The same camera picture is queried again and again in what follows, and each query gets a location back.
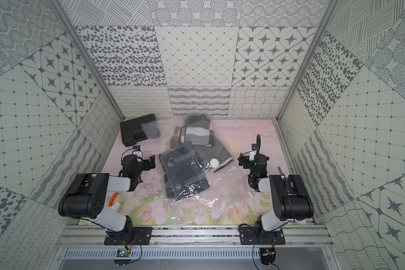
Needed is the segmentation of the black white chevron knit blanket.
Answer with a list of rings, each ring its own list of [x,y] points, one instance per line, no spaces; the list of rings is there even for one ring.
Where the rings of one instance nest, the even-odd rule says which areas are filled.
[[[211,146],[195,145],[195,152],[201,160],[201,166],[204,172],[214,171],[217,172],[233,162],[233,157],[228,148],[217,137],[214,138],[214,144]],[[216,158],[220,162],[219,168],[213,169],[209,162],[211,159]]]

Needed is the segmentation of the grey white checked blanket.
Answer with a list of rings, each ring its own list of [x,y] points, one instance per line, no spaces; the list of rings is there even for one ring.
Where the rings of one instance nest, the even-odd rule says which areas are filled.
[[[184,125],[178,130],[178,144],[186,142],[194,146],[211,147],[215,144],[215,135],[212,123],[207,115],[190,115],[184,121]]]

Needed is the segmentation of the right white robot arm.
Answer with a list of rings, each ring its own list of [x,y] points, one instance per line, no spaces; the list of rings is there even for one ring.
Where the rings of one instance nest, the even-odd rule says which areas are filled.
[[[255,222],[257,234],[280,231],[283,226],[295,221],[312,218],[314,206],[303,180],[298,174],[268,175],[269,157],[251,151],[249,155],[240,154],[238,163],[250,170],[247,180],[251,189],[269,193],[272,210],[259,216]]]

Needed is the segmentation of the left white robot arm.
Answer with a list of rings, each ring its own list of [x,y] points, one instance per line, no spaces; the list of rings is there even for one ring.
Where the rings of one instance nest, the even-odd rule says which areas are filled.
[[[62,217],[88,220],[108,231],[131,235],[132,220],[106,202],[108,192],[133,192],[141,174],[155,168],[155,156],[144,160],[132,154],[122,160],[121,176],[109,173],[80,173],[75,176],[58,205]]]

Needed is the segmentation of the navy plaid blanket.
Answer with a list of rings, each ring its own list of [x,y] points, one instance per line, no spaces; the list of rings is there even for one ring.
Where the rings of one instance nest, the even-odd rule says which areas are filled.
[[[164,171],[167,198],[179,202],[210,188],[192,143],[170,148],[159,154],[159,161]]]

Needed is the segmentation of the clear plastic vacuum bag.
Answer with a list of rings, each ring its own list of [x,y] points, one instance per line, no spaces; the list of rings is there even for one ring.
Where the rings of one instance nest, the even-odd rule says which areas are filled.
[[[154,156],[156,165],[144,173],[131,212],[142,223],[218,220],[253,197],[237,161],[240,130],[233,121],[192,115],[150,121],[142,131],[144,153]]]

